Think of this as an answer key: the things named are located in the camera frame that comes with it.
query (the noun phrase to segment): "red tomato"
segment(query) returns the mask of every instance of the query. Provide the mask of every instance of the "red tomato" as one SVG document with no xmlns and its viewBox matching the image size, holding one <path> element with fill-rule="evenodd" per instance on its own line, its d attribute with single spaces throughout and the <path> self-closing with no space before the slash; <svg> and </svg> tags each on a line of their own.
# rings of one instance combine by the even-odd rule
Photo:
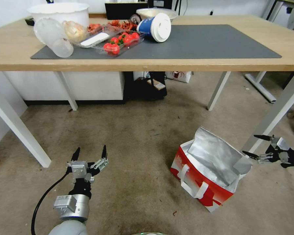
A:
<svg viewBox="0 0 294 235">
<path fill-rule="evenodd" d="M 129 38 L 130 40 L 133 40 L 133 39 L 134 39 L 134 37 L 133 37 L 131 34 L 128 34 L 128 35 L 126 35 L 125 37 L 126 37 L 126 38 Z"/>
<path fill-rule="evenodd" d="M 106 43 L 105 45 L 104 45 L 104 50 L 106 51 L 106 52 L 108 52 L 109 50 L 108 50 L 108 47 L 109 46 L 111 46 L 112 44 L 111 43 Z"/>
<path fill-rule="evenodd" d="M 131 38 L 131 37 L 125 37 L 125 38 L 123 38 L 124 45 L 125 46 L 129 46 L 131 44 L 131 42 L 132 42 L 132 39 L 133 38 Z"/>
<path fill-rule="evenodd" d="M 139 39 L 139 35 L 138 35 L 138 33 L 132 33 L 131 35 L 132 35 L 132 37 L 133 37 L 134 39 Z"/>
<path fill-rule="evenodd" d="M 122 37 L 125 38 L 128 35 L 128 33 L 122 33 Z"/>
<path fill-rule="evenodd" d="M 112 44 L 111 46 L 108 47 L 112 54 L 117 55 L 120 53 L 120 47 L 118 44 Z"/>
<path fill-rule="evenodd" d="M 116 37 L 111 38 L 111 42 L 118 44 L 119 40 Z"/>
</svg>

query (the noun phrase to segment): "white bucket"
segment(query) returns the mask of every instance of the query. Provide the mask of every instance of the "white bucket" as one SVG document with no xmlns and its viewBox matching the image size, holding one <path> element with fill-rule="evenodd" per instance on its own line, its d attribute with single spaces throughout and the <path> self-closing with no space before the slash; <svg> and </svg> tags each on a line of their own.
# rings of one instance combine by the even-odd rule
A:
<svg viewBox="0 0 294 235">
<path fill-rule="evenodd" d="M 37 22 L 42 18 L 52 18 L 60 23 L 74 21 L 84 27 L 89 26 L 89 5 L 84 3 L 52 3 L 41 4 L 27 9 Z"/>
<path fill-rule="evenodd" d="M 152 36 L 157 42 L 166 41 L 171 33 L 171 21 L 167 14 L 159 13 L 139 23 L 137 31 Z"/>
</svg>

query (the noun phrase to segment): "table leg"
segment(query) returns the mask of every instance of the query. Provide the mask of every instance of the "table leg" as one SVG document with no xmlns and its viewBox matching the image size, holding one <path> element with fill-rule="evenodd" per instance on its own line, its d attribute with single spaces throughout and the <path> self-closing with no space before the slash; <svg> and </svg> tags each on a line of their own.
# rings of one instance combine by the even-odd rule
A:
<svg viewBox="0 0 294 235">
<path fill-rule="evenodd" d="M 0 117 L 22 141 L 26 148 L 34 155 L 43 167 L 49 167 L 51 160 L 37 140 L 19 118 L 17 113 L 0 93 Z"/>
<path fill-rule="evenodd" d="M 260 124 L 256 127 L 253 134 L 249 137 L 248 141 L 244 144 L 242 150 L 254 152 L 261 143 L 261 139 L 255 138 L 254 135 L 268 135 L 280 119 L 294 104 L 294 77 L 286 86 L 281 96 L 277 99 L 272 106 L 269 113 L 264 117 Z"/>
<path fill-rule="evenodd" d="M 207 109 L 209 111 L 211 111 L 213 109 L 213 107 L 215 106 L 216 102 L 217 102 L 217 99 L 219 98 L 220 94 L 221 94 L 221 91 L 226 83 L 226 81 L 228 80 L 229 76 L 231 74 L 231 71 L 227 71 L 227 72 L 223 72 L 220 79 L 219 79 L 219 82 L 212 94 L 212 97 L 209 101 L 209 104 L 207 106 Z"/>
<path fill-rule="evenodd" d="M 274 103 L 277 99 L 260 84 L 260 81 L 265 76 L 265 74 L 266 71 L 261 71 L 257 74 L 256 78 L 254 78 L 249 73 L 245 74 L 244 76 L 270 103 Z"/>
<path fill-rule="evenodd" d="M 68 101 L 69 101 L 69 103 L 70 103 L 72 109 L 73 109 L 74 111 L 76 111 L 77 108 L 78 108 L 78 106 L 77 106 L 77 104 L 76 104 L 76 102 L 75 102 L 74 95 L 73 95 L 73 93 L 71 92 L 71 89 L 70 89 L 70 87 L 69 87 L 69 84 L 68 84 L 68 82 L 67 82 L 67 80 L 66 80 L 66 78 L 65 78 L 65 76 L 64 76 L 64 74 L 63 74 L 63 72 L 58 71 L 58 72 L 54 72 L 54 73 L 55 73 L 56 78 L 58 79 L 59 83 L 61 84 L 61 86 L 62 86 L 62 88 L 63 88 L 63 91 L 64 91 L 64 93 L 65 93 L 65 96 L 67 97 L 67 99 L 68 99 Z"/>
</svg>

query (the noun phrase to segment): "clear plastic container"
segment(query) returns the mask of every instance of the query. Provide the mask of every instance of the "clear plastic container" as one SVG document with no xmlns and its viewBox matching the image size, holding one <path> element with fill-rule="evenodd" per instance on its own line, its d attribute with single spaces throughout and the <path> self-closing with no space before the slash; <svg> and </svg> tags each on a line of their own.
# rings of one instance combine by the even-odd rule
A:
<svg viewBox="0 0 294 235">
<path fill-rule="evenodd" d="M 35 22 L 34 32 L 36 37 L 46 44 L 57 56 L 66 58 L 72 55 L 73 46 L 61 24 L 51 18 L 42 18 Z"/>
<path fill-rule="evenodd" d="M 116 28 L 110 25 L 102 25 L 95 31 L 86 31 L 85 35 L 83 37 L 80 37 L 82 38 L 82 40 L 78 40 L 75 38 L 75 40 L 70 40 L 70 42 L 82 48 L 91 48 L 105 40 L 114 37 L 122 31 L 123 30 L 120 28 Z"/>
<path fill-rule="evenodd" d="M 144 37 L 145 33 L 141 32 L 120 32 L 105 39 L 101 43 L 92 46 L 92 48 L 96 49 L 99 54 L 118 56 L 141 43 L 144 40 Z"/>
</svg>

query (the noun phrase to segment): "black cable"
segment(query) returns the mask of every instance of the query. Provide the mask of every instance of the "black cable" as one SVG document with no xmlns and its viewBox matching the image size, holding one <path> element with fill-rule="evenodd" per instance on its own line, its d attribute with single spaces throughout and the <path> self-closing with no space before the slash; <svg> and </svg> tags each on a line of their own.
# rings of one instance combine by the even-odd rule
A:
<svg viewBox="0 0 294 235">
<path fill-rule="evenodd" d="M 182 0 L 180 0 L 179 15 L 180 15 L 180 12 L 181 12 L 181 3 L 182 3 Z"/>
<path fill-rule="evenodd" d="M 179 3 L 179 0 L 176 0 L 174 11 L 176 11 L 178 3 Z"/>
<path fill-rule="evenodd" d="M 184 14 L 183 14 L 183 15 L 185 15 L 185 12 L 186 12 L 186 10 L 187 10 L 187 7 L 188 7 L 188 2 L 187 2 L 187 0 L 186 0 L 186 8 L 185 8 L 185 11 L 184 11 Z"/>
<path fill-rule="evenodd" d="M 55 182 L 50 188 L 47 189 L 47 191 L 43 194 L 43 196 L 40 198 L 39 202 L 37 203 L 37 206 L 34 210 L 33 217 L 32 217 L 32 224 L 31 224 L 32 235 L 36 235 L 36 233 L 35 233 L 35 220 L 36 220 L 36 215 L 37 215 L 37 211 L 38 211 L 40 204 L 42 203 L 43 199 L 48 194 L 48 192 L 50 192 L 50 190 L 53 189 L 53 187 L 56 186 L 58 183 L 60 183 L 68 174 L 69 174 L 69 172 L 67 170 L 67 172 L 64 174 L 64 176 L 62 176 L 57 182 Z"/>
</svg>

